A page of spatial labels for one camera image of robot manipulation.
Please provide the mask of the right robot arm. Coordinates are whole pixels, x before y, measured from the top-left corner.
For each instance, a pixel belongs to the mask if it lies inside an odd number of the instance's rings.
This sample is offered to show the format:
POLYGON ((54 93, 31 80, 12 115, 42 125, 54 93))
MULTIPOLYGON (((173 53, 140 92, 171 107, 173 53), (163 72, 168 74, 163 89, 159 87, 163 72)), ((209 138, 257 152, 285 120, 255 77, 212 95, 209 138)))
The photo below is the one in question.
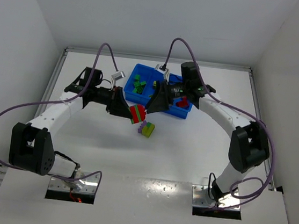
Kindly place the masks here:
POLYGON ((251 121, 221 101, 216 90, 203 84, 200 70, 194 62, 181 66, 182 80, 171 83, 167 77, 156 82, 155 92, 145 106, 147 113, 169 110, 174 99, 186 97, 198 110, 210 116, 230 139, 229 164, 207 191, 217 202, 235 190, 245 176, 269 157, 267 134, 257 121, 251 121))

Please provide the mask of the green four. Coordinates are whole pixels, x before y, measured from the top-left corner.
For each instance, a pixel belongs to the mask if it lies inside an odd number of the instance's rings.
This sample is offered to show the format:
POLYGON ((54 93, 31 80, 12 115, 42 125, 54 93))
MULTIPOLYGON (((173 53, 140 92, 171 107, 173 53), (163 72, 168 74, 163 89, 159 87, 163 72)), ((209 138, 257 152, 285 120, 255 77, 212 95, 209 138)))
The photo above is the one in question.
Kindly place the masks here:
POLYGON ((142 94, 142 93, 143 93, 143 90, 144 90, 144 87, 141 87, 141 86, 139 86, 139 87, 135 87, 135 88, 133 89, 133 93, 142 94))

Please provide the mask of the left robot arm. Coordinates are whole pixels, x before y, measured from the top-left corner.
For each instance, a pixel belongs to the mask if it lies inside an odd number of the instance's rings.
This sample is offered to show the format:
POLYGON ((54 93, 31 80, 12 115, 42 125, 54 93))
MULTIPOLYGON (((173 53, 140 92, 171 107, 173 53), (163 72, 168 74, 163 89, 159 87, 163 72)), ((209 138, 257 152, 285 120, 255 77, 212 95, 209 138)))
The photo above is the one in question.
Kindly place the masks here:
POLYGON ((101 86, 103 73, 90 67, 65 89, 56 104, 28 123, 17 123, 12 129, 9 164, 38 175, 51 175, 72 181, 79 176, 79 163, 55 150, 53 137, 58 130, 88 103, 103 104, 106 112, 132 118, 121 87, 101 86))

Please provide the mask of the red round lego piece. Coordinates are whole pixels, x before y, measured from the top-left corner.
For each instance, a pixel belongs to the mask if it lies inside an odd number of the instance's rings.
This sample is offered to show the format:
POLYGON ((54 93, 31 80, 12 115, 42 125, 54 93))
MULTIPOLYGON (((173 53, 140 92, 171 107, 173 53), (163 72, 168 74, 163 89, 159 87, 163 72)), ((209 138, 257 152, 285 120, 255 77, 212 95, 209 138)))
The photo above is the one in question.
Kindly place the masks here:
POLYGON ((184 109, 189 107, 189 102, 187 100, 187 97, 182 97, 180 101, 177 101, 176 106, 184 109))

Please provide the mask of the green small lego brick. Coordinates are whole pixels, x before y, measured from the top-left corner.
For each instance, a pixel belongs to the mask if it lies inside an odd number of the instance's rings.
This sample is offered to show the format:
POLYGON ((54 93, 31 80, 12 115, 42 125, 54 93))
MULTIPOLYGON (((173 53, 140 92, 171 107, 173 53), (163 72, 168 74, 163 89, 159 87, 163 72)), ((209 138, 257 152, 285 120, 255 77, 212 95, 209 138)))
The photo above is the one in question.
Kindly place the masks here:
POLYGON ((138 82, 138 81, 140 80, 140 78, 141 78, 140 75, 136 74, 136 75, 134 76, 134 81, 137 81, 137 82, 138 82))

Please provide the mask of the green number two lego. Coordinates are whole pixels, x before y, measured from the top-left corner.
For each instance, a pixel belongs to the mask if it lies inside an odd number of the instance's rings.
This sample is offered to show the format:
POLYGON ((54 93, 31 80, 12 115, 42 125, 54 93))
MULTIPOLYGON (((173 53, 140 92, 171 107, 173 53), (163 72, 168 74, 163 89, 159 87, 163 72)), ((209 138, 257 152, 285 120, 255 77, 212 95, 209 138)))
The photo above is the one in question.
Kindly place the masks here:
POLYGON ((142 88, 144 88, 145 87, 145 85, 146 85, 146 81, 134 81, 134 83, 133 83, 133 85, 134 85, 134 87, 142 87, 142 88))

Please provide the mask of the green red lego stack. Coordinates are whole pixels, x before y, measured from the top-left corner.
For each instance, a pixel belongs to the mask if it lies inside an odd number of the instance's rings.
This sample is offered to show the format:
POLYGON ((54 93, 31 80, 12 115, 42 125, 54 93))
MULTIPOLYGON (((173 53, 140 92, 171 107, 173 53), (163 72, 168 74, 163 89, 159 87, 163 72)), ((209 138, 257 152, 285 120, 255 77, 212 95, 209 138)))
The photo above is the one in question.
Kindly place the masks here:
POLYGON ((139 122, 143 122, 146 117, 146 110, 145 107, 141 104, 135 104, 129 107, 129 111, 132 115, 131 123, 137 124, 139 122))

